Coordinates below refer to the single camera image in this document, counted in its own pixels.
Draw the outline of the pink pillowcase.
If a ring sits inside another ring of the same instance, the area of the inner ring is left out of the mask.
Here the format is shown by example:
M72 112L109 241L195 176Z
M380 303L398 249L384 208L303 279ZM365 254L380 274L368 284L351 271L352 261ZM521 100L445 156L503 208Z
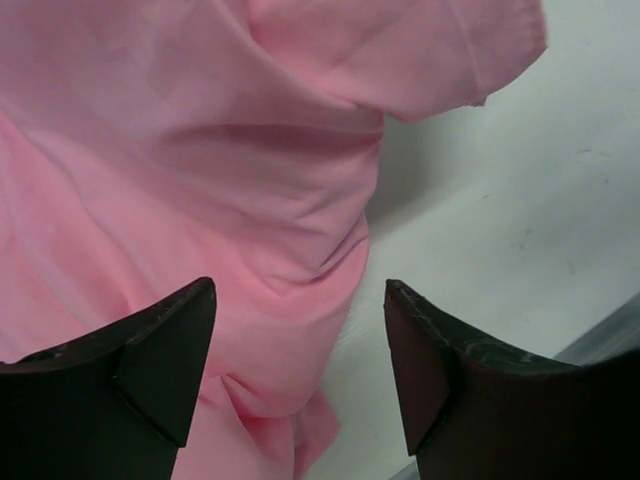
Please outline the pink pillowcase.
M538 1L3 2L2 358L211 277L176 475L303 477L385 117L480 105L545 47Z

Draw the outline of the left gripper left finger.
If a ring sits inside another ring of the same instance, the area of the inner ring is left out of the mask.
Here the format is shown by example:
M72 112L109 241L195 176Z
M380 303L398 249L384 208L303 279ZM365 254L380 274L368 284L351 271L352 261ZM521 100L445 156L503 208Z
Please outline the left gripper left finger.
M215 284L203 277L2 364L2 478L170 478L187 444L215 312Z

